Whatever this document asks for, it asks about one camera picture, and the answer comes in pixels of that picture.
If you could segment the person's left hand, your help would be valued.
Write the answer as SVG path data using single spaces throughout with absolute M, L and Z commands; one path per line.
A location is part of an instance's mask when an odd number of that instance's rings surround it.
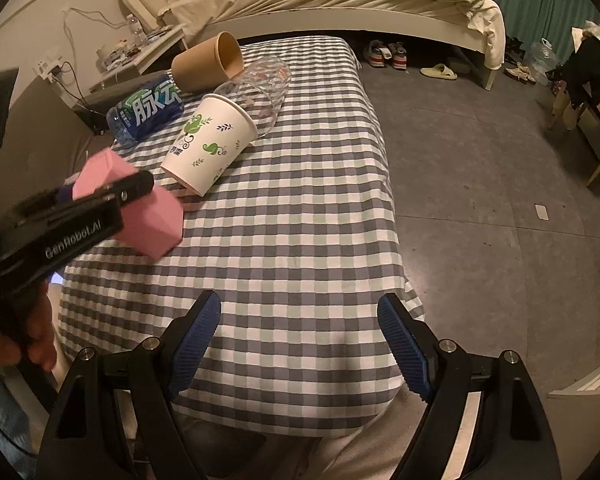
M 57 362 L 53 309 L 48 298 L 48 283 L 42 281 L 28 317 L 18 318 L 14 328 L 0 327 L 0 367 L 15 366 L 27 358 L 50 372 Z

